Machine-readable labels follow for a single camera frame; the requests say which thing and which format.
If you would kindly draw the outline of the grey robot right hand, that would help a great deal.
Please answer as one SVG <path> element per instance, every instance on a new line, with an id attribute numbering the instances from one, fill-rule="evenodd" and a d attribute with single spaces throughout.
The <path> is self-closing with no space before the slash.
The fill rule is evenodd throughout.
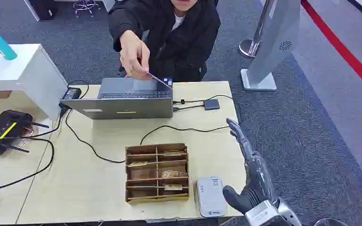
<path id="1" fill-rule="evenodd" d="M 240 193 L 229 185 L 222 189 L 226 202 L 242 214 L 264 201 L 270 201 L 278 207 L 280 201 L 264 158 L 252 147 L 236 121 L 227 118 L 226 122 L 230 128 L 230 134 L 239 143 L 246 171 L 245 186 Z"/>

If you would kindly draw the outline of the person's right hand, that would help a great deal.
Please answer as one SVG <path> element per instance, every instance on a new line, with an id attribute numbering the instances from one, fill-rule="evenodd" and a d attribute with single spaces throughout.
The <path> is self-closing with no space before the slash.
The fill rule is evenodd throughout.
<path id="1" fill-rule="evenodd" d="M 146 44 L 131 30 L 120 36 L 120 62 L 126 71 L 126 77 L 137 80 L 149 80 L 150 50 Z"/>

